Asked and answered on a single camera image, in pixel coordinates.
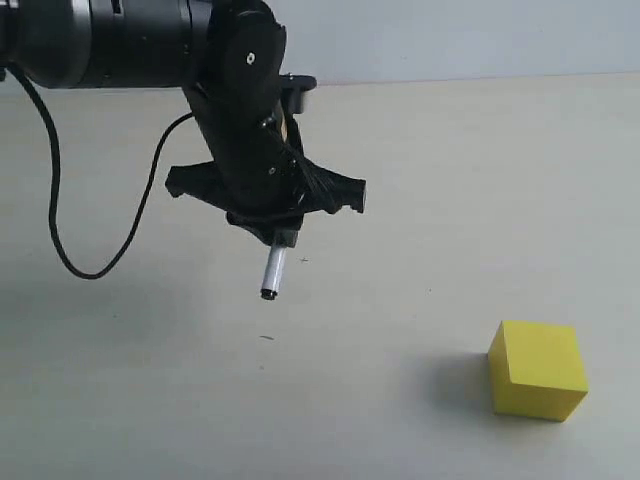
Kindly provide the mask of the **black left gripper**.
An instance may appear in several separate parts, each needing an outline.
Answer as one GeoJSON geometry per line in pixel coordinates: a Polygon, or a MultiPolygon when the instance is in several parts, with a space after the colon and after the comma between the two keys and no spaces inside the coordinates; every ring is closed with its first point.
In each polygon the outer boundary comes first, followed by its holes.
{"type": "Polygon", "coordinates": [[[239,102],[228,93],[184,88],[212,159],[172,167],[169,194],[219,208],[231,226],[285,248],[296,246],[307,213],[334,214],[343,207],[362,213],[365,181],[320,167],[304,154],[295,117],[316,85],[313,76],[280,76],[271,108],[251,120],[241,117],[239,102]]]}

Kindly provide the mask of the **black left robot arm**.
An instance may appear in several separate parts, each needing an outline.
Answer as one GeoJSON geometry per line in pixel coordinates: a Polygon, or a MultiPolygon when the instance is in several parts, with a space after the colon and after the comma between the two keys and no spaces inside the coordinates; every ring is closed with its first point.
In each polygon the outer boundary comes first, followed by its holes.
{"type": "Polygon", "coordinates": [[[51,89],[178,88],[211,153],[166,188],[291,247],[306,214],[362,211],[366,184],[303,150],[311,76],[285,75],[286,28],[262,1],[5,1],[1,62],[51,89]]]}

